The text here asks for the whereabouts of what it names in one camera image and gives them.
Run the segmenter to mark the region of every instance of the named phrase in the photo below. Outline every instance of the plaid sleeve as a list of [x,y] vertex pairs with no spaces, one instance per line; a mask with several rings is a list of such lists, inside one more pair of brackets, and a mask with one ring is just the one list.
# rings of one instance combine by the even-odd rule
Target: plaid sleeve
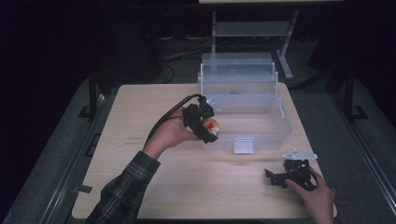
[[136,223],[146,188],[159,166],[139,151],[122,174],[105,185],[85,223]]

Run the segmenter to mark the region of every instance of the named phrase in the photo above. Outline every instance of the hand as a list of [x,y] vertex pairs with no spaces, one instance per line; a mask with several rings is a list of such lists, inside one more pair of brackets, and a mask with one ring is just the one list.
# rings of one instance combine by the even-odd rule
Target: hand
[[161,154],[169,147],[175,147],[187,140],[199,140],[194,133],[184,127],[182,109],[181,107],[175,111],[170,116],[173,119],[167,120],[158,127],[157,131],[146,143],[143,152],[158,160]]
[[309,167],[309,170],[317,182],[316,189],[307,191],[289,179],[287,179],[285,183],[289,188],[293,189],[298,195],[300,195],[304,202],[306,211],[315,223],[333,224],[332,205],[334,202],[334,194],[326,185],[320,174],[318,174],[312,167]]

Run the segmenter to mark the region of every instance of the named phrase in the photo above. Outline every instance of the wooden table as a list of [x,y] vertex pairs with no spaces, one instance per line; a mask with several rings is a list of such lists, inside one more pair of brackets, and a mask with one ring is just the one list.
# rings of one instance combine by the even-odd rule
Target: wooden table
[[[312,152],[287,87],[279,92],[289,115],[291,135],[280,150],[249,155],[205,151],[189,141],[166,150],[148,186],[139,218],[154,219],[266,219],[307,218],[300,198],[290,189],[271,186],[264,169],[283,173],[282,154],[299,148]],[[92,158],[84,186],[72,211],[85,218],[99,202],[100,191],[119,175],[141,150],[160,116],[187,95],[199,93],[196,84],[127,85],[119,89]],[[316,161],[311,165],[320,172]]]

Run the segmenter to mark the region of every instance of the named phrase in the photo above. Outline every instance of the transparent container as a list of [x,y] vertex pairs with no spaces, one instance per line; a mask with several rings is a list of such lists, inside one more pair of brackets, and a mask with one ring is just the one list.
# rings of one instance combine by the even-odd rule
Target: transparent container
[[203,144],[204,149],[275,150],[289,136],[290,122],[269,53],[204,54],[198,85],[220,126],[219,139]]

